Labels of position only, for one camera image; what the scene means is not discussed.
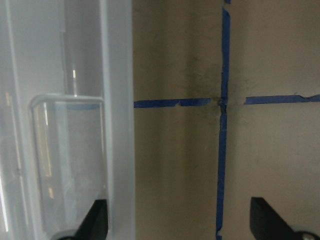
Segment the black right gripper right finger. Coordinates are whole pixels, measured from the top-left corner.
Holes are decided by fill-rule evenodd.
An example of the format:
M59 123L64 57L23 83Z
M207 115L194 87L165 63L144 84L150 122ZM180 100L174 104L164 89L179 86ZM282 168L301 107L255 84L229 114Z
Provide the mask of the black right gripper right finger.
M250 200L250 231L256 240L318 240L319 235L293 230L262 197Z

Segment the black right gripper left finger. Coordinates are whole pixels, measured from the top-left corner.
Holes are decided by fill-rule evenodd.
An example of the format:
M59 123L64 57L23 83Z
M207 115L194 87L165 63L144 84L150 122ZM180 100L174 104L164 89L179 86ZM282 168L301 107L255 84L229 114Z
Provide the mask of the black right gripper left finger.
M72 240L106 240L109 230L106 199L94 201Z

